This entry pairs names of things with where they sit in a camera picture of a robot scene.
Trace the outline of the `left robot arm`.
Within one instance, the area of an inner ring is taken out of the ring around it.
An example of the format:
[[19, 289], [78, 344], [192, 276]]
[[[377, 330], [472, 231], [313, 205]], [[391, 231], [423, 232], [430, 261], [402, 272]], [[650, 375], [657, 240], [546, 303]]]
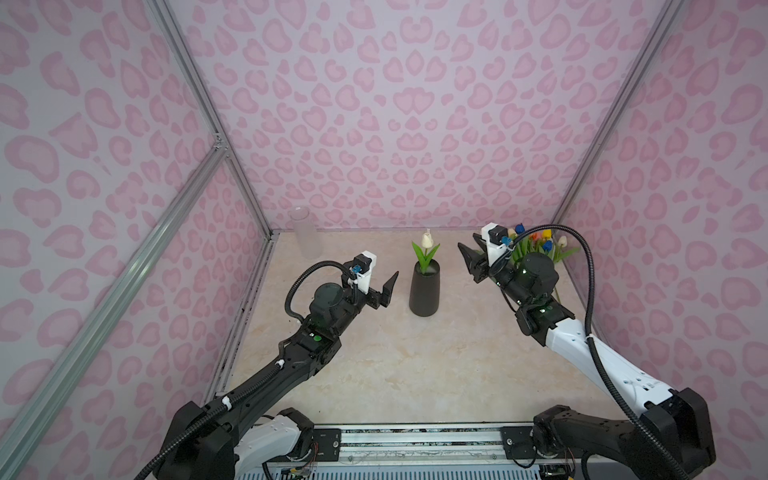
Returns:
[[376, 290], [374, 254], [364, 251], [346, 263], [320, 261], [289, 288], [284, 309], [298, 320], [266, 366], [203, 406], [190, 401], [173, 416], [160, 451], [137, 473], [147, 479], [236, 479], [277, 457], [311, 459], [313, 423], [288, 408], [266, 413], [291, 390], [330, 363], [341, 336], [367, 307], [389, 306], [398, 277]]

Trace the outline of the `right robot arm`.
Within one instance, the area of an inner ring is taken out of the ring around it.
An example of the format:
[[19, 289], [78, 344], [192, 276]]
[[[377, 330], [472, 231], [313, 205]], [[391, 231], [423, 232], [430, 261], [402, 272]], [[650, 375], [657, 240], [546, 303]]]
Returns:
[[594, 300], [579, 320], [554, 296], [559, 281], [551, 247], [524, 248], [544, 227], [513, 230], [489, 223], [459, 244], [475, 283], [491, 280], [512, 309], [521, 333], [558, 354], [606, 393], [622, 420], [586, 415], [556, 405], [536, 415], [530, 451], [543, 458], [580, 453], [586, 466], [600, 456], [639, 479], [693, 479], [717, 458], [706, 400], [646, 373], [594, 334]]

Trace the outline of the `dark grey vase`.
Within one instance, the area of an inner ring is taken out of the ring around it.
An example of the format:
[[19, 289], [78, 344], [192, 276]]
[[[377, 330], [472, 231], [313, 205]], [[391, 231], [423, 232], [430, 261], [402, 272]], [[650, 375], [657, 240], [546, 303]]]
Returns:
[[440, 265], [431, 260], [425, 273], [421, 271], [419, 263], [414, 265], [410, 294], [409, 308], [419, 317], [434, 315], [440, 304], [441, 276]]

